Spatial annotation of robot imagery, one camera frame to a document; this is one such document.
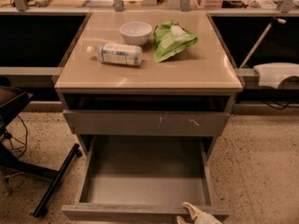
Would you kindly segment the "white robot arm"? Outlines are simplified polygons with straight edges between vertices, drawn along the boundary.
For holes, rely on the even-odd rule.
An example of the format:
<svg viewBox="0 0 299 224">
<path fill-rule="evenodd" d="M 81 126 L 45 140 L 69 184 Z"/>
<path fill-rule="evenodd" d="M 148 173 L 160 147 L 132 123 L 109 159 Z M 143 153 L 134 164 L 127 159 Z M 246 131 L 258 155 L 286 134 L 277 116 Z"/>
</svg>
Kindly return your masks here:
<svg viewBox="0 0 299 224">
<path fill-rule="evenodd" d="M 188 210 L 192 223 L 188 223 L 183 217 L 177 216 L 177 224 L 223 224 L 214 216 L 202 211 L 191 203 L 184 202 L 182 206 Z"/>
</svg>

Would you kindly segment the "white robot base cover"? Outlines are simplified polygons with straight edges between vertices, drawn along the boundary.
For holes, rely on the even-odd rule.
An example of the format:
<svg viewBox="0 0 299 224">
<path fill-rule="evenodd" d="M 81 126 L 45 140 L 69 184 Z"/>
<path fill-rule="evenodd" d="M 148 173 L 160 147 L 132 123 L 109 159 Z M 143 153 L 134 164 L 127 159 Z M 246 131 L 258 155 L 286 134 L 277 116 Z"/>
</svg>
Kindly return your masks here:
<svg viewBox="0 0 299 224">
<path fill-rule="evenodd" d="M 299 77 L 298 63 L 264 63 L 255 65 L 253 69 L 258 73 L 258 84 L 262 87 L 277 89 L 285 79 Z"/>
</svg>

